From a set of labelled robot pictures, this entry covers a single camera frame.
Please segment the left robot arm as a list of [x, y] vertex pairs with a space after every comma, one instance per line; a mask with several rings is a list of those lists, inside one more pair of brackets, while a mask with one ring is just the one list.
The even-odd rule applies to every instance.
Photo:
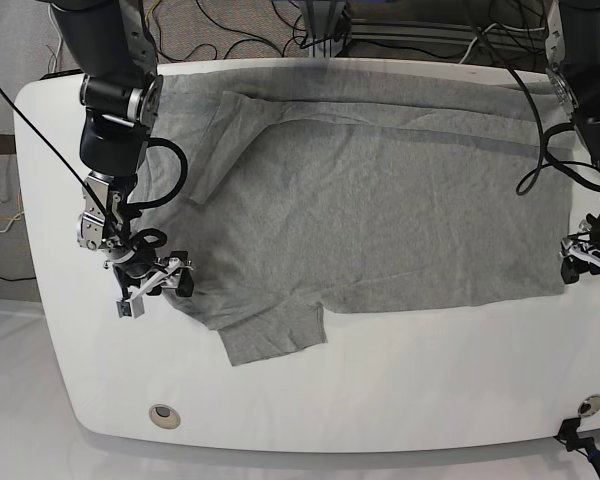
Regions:
[[[554, 1], [547, 16], [547, 75], [568, 121], [541, 136], [543, 159], [523, 178], [534, 181], [553, 167], [576, 184], [600, 195], [595, 184], [548, 151], [549, 140], [573, 131], [590, 156], [589, 168], [600, 174], [600, 1]], [[561, 276], [574, 284], [583, 274], [600, 275], [600, 214], [589, 214], [580, 231], [561, 241]]]

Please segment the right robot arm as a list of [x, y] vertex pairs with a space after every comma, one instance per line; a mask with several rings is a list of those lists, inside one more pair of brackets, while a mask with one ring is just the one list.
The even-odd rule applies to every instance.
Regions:
[[[153, 136], [163, 77], [157, 48], [140, 1], [52, 1], [52, 19], [84, 77], [79, 101], [86, 117], [79, 157], [88, 168], [86, 199], [79, 220], [81, 247], [105, 253], [121, 289], [123, 307], [170, 288], [186, 296], [193, 290], [188, 257], [157, 255], [166, 235], [133, 221], [162, 207], [184, 187], [188, 162], [175, 143]], [[131, 202], [138, 171], [150, 148], [165, 148], [179, 161], [172, 189], [154, 200]]]

